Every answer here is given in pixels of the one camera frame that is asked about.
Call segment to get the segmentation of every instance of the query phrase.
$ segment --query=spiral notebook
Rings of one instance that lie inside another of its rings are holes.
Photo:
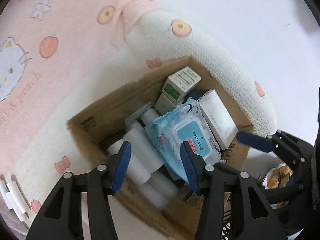
[[[238,132],[228,110],[215,90],[209,90],[199,100],[202,115],[222,150],[228,149]]]

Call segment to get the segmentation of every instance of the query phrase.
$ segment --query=blue gripper pad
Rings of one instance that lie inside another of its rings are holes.
[[[189,187],[196,193],[198,194],[199,192],[199,186],[198,186],[198,178],[197,178],[197,173],[196,169],[193,166],[193,163],[190,159],[190,156],[188,154],[187,147],[190,147],[187,142],[181,143],[180,146],[180,156],[183,164],[183,168],[186,172],[188,182],[189,182]]]
[[[117,155],[120,155],[120,160],[118,161],[118,166],[114,173],[114,182],[112,185],[113,193],[117,193],[121,189],[122,183],[124,181],[125,173],[127,172],[128,165],[131,159],[131,144],[125,141]]]
[[[276,150],[276,146],[270,139],[266,139],[255,134],[239,131],[236,138],[239,143],[258,149],[262,152],[268,153]]]

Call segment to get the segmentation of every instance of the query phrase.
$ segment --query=wipes lid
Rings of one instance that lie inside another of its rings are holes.
[[[187,141],[194,154],[200,155],[204,159],[212,154],[212,147],[208,142],[209,133],[202,128],[197,118],[187,117],[181,120],[172,128],[172,134],[178,145]],[[175,151],[175,157],[180,161],[181,157],[176,153],[180,153],[180,151]]]

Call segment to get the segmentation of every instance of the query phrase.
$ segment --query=blue baby wipes package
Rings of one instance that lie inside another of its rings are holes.
[[[187,141],[194,154],[207,164],[214,165],[221,159],[218,143],[201,114],[199,103],[189,98],[166,115],[153,120],[146,132],[162,157],[180,178],[188,182],[180,157],[180,145]]]

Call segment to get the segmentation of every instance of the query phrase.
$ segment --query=cardboard box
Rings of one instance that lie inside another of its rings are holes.
[[[160,96],[167,77],[187,65],[202,78],[196,86],[197,89],[215,89],[238,129],[254,131],[245,112],[219,82],[203,65],[187,56],[153,70],[139,80],[109,93],[68,121],[68,130],[75,144],[80,153],[91,162],[92,168],[106,160],[106,155],[99,148],[99,143],[106,138],[110,143],[112,140],[120,139],[124,120],[148,102],[153,106]],[[242,169],[248,150],[249,147],[239,144],[234,139],[229,148],[223,152],[223,158],[234,168]],[[194,238],[203,200],[193,194],[189,188],[183,187],[162,213],[153,207],[127,178],[117,197],[132,213],[165,236],[172,236],[175,240]]]

